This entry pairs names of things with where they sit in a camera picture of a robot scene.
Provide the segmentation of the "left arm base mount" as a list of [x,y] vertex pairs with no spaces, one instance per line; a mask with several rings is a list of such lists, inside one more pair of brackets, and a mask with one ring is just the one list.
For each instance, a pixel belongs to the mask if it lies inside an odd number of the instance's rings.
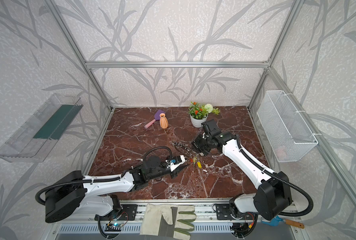
[[114,208],[108,215],[109,220],[113,221],[134,221],[138,205],[121,205],[119,208]]

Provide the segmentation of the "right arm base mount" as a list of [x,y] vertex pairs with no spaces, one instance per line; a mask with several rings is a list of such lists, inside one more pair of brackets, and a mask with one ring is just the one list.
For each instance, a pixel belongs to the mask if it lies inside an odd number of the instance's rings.
[[216,212],[217,220],[219,221],[232,221],[234,218],[231,215],[229,204],[214,204],[213,210]]

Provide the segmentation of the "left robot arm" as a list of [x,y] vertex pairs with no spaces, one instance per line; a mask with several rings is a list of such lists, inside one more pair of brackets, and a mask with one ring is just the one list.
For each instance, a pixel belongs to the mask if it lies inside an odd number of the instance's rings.
[[[157,149],[167,150],[165,160],[152,154]],[[97,177],[73,171],[39,190],[35,200],[45,207],[46,223],[59,222],[76,215],[113,217],[121,210],[121,205],[110,194],[142,190],[152,180],[166,175],[174,179],[188,166],[189,162],[183,155],[173,156],[170,148],[162,146],[146,152],[140,165],[122,174]]]

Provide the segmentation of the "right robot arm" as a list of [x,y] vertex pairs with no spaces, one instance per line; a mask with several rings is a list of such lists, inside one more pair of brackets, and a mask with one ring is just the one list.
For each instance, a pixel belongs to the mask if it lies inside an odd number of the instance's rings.
[[[251,180],[257,192],[255,194],[241,194],[230,200],[230,205],[238,213],[258,213],[265,220],[272,220],[276,216],[301,217],[308,215],[314,208],[312,197],[303,189],[289,182],[288,176],[268,168],[258,161],[244,148],[238,136],[229,132],[218,135],[199,134],[192,145],[199,154],[207,156],[211,150],[217,149],[224,156],[231,159]],[[293,203],[292,192],[295,190],[303,195],[307,207],[297,213],[284,210]]]

